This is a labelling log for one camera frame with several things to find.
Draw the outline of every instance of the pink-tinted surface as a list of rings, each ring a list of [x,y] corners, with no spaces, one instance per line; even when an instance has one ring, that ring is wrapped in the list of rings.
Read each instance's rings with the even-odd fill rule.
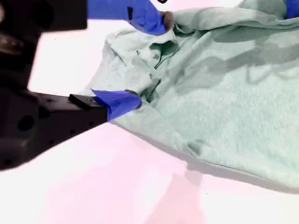
[[[238,2],[154,4],[161,10],[177,10]],[[80,91],[98,68],[105,35],[125,27],[129,25],[124,22],[91,21],[87,31],[44,35],[30,89],[60,95]],[[30,164],[1,173],[0,223],[299,223],[298,195],[244,183],[250,182],[246,177],[239,182],[208,171],[191,168],[184,160],[105,124]]]

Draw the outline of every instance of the terry cloth fabric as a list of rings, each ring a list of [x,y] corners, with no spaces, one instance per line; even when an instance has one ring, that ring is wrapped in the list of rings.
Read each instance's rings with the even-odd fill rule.
[[[133,90],[122,126],[200,161],[299,187],[299,18],[283,0],[175,12],[161,36],[107,37],[84,91]]]

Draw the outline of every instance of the blue tape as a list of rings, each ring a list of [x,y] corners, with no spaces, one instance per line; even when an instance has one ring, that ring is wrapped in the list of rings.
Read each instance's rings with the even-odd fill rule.
[[[139,96],[127,91],[96,91],[95,100],[107,106],[107,121],[114,120],[141,105]]]
[[[286,0],[288,19],[299,16],[299,0]]]
[[[133,8],[130,21],[128,7]],[[87,9],[89,19],[125,20],[150,35],[166,32],[163,18],[150,0],[88,0]]]

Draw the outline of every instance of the green cloth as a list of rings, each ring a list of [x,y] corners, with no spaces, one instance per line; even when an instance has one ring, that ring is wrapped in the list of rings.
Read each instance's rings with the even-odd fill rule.
[[[127,129],[200,161],[299,187],[299,18],[283,0],[175,12],[161,36],[107,37],[84,94],[130,89]]]

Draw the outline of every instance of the screw hole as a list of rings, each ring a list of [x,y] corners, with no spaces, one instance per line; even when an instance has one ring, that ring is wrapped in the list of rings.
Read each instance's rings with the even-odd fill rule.
[[[25,132],[30,130],[34,125],[34,118],[30,115],[23,117],[18,124],[18,128]]]

